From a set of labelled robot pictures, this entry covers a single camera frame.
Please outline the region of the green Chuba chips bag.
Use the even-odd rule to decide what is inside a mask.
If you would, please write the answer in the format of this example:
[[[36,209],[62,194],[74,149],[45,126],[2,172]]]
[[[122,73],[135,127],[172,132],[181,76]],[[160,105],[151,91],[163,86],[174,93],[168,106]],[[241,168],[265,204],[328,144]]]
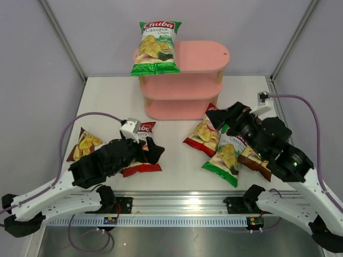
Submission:
[[[202,168],[217,174],[233,187],[237,187],[241,170],[238,158],[246,146],[247,144],[240,136],[235,135],[228,125],[224,125],[221,129],[217,152],[209,161],[203,164]]]
[[[134,77],[159,74],[176,74],[175,39],[179,21],[141,22],[141,40],[131,75]]]

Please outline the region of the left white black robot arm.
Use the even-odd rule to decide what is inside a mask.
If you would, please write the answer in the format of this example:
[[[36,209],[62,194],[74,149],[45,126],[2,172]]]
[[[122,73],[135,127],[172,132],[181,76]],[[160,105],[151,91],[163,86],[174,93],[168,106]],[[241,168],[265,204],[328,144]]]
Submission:
[[[106,214],[115,209],[116,197],[107,178],[132,162],[157,164],[164,147],[151,137],[145,141],[115,139],[89,155],[81,157],[63,172],[55,183],[47,183],[44,193],[7,194],[2,206],[9,216],[4,230],[16,238],[37,232],[42,225],[57,218],[79,213]]]

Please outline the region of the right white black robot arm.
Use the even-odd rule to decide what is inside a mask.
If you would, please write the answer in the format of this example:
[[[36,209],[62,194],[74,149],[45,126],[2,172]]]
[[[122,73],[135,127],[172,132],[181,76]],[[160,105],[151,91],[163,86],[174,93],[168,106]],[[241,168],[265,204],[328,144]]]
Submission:
[[[300,193],[309,208],[279,198],[265,188],[252,185],[241,197],[248,212],[275,214],[302,228],[322,248],[342,253],[342,202],[324,189],[313,162],[289,144],[292,132],[278,117],[263,120],[241,102],[227,109],[207,111],[215,129],[224,126],[241,137],[282,182]]]

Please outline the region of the red Chuba chips bag left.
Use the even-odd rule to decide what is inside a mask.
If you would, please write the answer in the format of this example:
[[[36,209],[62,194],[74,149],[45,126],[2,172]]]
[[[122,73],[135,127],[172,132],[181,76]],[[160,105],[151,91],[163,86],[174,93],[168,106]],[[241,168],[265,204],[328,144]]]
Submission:
[[[140,140],[146,140],[146,137],[153,136],[153,128],[155,127],[156,122],[144,122],[141,123],[141,126],[137,132],[138,138]],[[140,163],[137,161],[132,162],[127,168],[123,169],[120,173],[123,177],[130,177],[138,172],[157,172],[162,171],[159,163],[149,164],[149,163]]]

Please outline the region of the red chuba chips bag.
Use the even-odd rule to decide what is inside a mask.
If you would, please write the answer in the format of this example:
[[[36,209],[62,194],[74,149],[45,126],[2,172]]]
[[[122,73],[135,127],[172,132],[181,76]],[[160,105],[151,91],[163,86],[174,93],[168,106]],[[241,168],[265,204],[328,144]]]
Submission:
[[[155,127],[156,122],[144,122],[141,123],[141,126],[137,132],[138,138],[140,140],[146,140],[146,137],[153,136],[153,128]],[[120,173],[123,177],[130,177],[138,172],[157,172],[162,171],[159,163],[149,164],[149,163],[140,163],[137,161],[132,162],[127,168],[123,169]]]
[[[216,130],[207,114],[194,131],[183,141],[188,146],[213,157],[218,149],[221,132]]]

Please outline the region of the red Chuba chips bag right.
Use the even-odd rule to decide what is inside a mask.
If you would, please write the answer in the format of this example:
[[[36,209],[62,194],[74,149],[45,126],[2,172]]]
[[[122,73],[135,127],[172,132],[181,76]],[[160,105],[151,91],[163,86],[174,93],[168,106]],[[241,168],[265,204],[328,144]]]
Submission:
[[[221,132],[216,130],[207,114],[194,131],[183,141],[188,146],[213,157],[218,149]]]

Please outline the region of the pink three-tier wooden shelf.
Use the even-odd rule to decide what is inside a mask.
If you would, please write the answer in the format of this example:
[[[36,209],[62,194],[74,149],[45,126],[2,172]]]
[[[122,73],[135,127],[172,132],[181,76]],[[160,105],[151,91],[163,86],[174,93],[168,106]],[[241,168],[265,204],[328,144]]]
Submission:
[[[179,41],[175,48],[180,73],[139,78],[145,112],[157,120],[202,119],[217,103],[230,53],[215,41]]]

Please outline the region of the brown Chuba chips bag right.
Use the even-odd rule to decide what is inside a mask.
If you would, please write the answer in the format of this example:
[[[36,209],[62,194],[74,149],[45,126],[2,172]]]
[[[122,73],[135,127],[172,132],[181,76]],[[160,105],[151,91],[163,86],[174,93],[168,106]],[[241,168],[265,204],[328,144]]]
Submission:
[[[268,182],[271,181],[272,174],[267,168],[268,161],[262,161],[250,146],[246,146],[238,161],[250,170],[259,172]]]

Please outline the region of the brown chuba chips bag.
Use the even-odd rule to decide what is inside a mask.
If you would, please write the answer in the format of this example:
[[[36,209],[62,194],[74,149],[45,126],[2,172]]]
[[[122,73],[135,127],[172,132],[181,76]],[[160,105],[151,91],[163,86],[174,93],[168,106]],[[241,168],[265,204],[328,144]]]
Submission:
[[[81,127],[78,142],[69,153],[66,161],[79,161],[81,157],[93,153],[95,150],[99,149],[103,145],[104,142],[100,138]]]
[[[250,170],[259,172],[268,182],[271,181],[272,174],[267,168],[268,161],[262,161],[250,146],[246,146],[238,161]]]

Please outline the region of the brown Chuba chips bag left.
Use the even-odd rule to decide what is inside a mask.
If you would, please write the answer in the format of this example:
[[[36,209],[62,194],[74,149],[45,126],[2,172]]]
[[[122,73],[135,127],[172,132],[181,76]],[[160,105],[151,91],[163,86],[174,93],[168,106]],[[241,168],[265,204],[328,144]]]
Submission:
[[[95,150],[99,149],[103,145],[104,142],[100,138],[81,127],[78,142],[69,153],[66,161],[79,161],[81,157],[93,153]]]

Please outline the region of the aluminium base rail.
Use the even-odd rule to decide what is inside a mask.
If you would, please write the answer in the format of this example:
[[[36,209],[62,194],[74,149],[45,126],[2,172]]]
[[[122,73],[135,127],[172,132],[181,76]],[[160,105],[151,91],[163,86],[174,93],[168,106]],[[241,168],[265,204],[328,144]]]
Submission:
[[[132,197],[131,216],[227,216],[223,202],[244,191],[115,191],[115,196]]]

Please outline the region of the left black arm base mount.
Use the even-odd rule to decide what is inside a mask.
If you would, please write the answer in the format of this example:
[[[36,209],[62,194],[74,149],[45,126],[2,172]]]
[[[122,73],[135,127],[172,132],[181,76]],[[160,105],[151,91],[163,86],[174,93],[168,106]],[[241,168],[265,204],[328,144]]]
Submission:
[[[116,204],[110,210],[109,214],[131,214],[133,206],[133,198],[128,196],[117,196]]]

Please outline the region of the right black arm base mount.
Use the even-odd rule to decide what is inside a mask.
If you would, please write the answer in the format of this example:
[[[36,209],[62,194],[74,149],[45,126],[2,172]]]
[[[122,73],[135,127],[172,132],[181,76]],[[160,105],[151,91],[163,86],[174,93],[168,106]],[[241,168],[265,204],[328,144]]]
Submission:
[[[256,205],[242,196],[229,196],[223,200],[228,214],[258,214]]]

